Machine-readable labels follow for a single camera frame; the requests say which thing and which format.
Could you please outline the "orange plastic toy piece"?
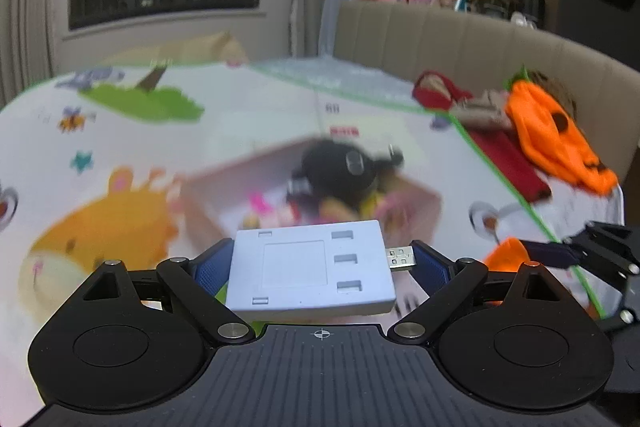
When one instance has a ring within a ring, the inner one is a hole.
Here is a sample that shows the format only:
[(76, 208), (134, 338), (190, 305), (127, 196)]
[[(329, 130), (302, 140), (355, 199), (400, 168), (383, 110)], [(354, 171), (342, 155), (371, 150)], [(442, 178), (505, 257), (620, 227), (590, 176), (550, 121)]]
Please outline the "orange plastic toy piece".
[(529, 261), (524, 244), (515, 237), (508, 237), (484, 259), (484, 265), (490, 271), (515, 273)]

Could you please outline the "white usb hub box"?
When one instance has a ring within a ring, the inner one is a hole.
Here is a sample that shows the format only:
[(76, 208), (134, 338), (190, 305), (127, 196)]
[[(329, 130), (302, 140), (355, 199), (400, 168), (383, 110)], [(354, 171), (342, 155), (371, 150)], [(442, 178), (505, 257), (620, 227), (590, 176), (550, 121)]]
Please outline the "white usb hub box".
[(226, 306), (247, 322), (378, 315), (397, 300), (393, 274), (416, 265), (387, 248), (376, 220), (236, 233)]

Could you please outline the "pink plastic strainer scoop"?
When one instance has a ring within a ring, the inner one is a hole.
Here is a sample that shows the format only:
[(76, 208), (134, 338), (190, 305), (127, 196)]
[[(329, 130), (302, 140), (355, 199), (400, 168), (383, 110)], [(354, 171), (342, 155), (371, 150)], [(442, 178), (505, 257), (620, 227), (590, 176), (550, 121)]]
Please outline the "pink plastic strainer scoop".
[(272, 206), (264, 194), (260, 192), (254, 192), (250, 194), (250, 211), (255, 213), (256, 216), (262, 217), (268, 215), (272, 211)]

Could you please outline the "black plush toy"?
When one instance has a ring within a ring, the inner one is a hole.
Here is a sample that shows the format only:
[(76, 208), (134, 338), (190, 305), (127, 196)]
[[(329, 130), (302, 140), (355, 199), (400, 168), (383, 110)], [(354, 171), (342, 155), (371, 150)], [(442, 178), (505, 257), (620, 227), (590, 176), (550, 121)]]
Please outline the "black plush toy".
[(392, 146), (386, 156), (372, 157), (357, 145), (323, 139), (306, 148), (288, 181), (288, 197), (333, 197), (356, 209), (403, 163), (404, 155)]

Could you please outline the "yellow sponge cake toy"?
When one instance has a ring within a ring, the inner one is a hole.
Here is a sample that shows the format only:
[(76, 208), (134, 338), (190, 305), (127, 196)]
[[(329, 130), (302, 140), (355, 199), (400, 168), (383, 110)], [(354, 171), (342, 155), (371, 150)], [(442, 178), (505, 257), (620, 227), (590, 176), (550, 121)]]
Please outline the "yellow sponge cake toy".
[(322, 199), (318, 206), (319, 219), (324, 223), (358, 221), (359, 215), (341, 200), (333, 197)]

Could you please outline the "pink cardboard box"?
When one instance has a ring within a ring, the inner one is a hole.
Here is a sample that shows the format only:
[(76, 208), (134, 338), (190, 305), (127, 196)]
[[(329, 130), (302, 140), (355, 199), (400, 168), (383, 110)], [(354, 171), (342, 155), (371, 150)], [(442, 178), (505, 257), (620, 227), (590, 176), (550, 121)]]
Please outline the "pink cardboard box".
[(388, 247), (428, 242), (442, 198), (403, 163), (395, 147), (372, 154), (320, 136), (269, 147), (184, 182), (186, 231), (205, 249), (240, 230), (375, 220)]

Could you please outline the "orange pumpkin costume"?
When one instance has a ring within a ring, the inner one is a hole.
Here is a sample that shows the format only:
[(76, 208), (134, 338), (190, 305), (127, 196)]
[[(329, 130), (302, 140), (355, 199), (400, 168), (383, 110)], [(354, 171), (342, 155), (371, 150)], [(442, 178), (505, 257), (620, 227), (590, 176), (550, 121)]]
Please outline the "orange pumpkin costume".
[(563, 107), (535, 83), (512, 84), (504, 108), (525, 156), (540, 170), (567, 184), (608, 196), (618, 184)]

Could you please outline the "beige cloth bundle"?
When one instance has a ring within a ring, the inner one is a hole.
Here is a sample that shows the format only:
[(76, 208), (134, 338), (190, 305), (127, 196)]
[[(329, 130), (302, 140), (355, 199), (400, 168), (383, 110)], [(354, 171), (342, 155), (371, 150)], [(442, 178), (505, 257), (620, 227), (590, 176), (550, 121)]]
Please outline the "beige cloth bundle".
[(465, 98), (454, 103), (449, 114), (468, 129), (508, 131), (513, 124), (506, 115), (506, 101), (506, 91), (486, 90), (479, 98)]

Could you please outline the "colourful cartoon play mat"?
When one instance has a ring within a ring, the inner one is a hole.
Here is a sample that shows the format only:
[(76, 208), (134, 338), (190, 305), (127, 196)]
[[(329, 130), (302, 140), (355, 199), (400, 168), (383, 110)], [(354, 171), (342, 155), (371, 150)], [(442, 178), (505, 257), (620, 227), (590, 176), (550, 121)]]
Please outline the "colourful cartoon play mat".
[(422, 106), (378, 102), (283, 79), (254, 66), (171, 67), (144, 94), (140, 67), (106, 68), (105, 105), (67, 74), (32, 87), (1, 112), (1, 421), (19, 426), (42, 406), (27, 367), (41, 325), (88, 277), (94, 259), (67, 243), (96, 232), (117, 244), (106, 259), (148, 269), (192, 257), (181, 199), (194, 174), (313, 136), (372, 154), (401, 150), (402, 172), (435, 190), (442, 213), (432, 242), (485, 257), (508, 236), (559, 239), (589, 220), (622, 222), (623, 196), (560, 180), (527, 204), (456, 124)]

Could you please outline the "red cloth garment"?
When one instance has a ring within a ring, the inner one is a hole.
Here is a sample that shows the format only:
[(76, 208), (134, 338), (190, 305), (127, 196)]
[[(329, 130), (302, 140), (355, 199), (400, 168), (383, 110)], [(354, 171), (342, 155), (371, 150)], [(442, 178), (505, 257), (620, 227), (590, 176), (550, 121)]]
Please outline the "red cloth garment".
[[(449, 109), (454, 103), (465, 98), (479, 98), (432, 70), (427, 70), (416, 80), (412, 96), (421, 106), (442, 110), (450, 117)], [(538, 176), (521, 147), (516, 144), (514, 128), (508, 131), (462, 128), (526, 202), (538, 202), (551, 196), (548, 183)]]

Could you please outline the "white quilted mattress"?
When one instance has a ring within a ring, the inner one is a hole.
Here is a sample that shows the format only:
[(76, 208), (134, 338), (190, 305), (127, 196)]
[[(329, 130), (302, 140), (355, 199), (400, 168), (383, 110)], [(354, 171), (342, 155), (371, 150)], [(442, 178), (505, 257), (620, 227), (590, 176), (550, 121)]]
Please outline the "white quilted mattress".
[(253, 64), (255, 68), (308, 86), (340, 91), (378, 102), (418, 107), (413, 84), (381, 69), (339, 60), (329, 55), (307, 58), (273, 58)]

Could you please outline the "beige padded headboard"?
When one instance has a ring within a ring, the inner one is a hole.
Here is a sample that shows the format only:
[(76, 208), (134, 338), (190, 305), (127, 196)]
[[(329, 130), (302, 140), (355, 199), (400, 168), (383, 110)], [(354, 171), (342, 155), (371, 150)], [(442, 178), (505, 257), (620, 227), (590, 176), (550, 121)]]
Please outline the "beige padded headboard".
[(474, 93), (502, 87), (521, 67), (539, 70), (574, 96), (578, 127), (618, 179), (636, 155), (638, 72), (548, 31), (425, 5), (346, 1), (333, 55), (409, 82), (434, 70)]

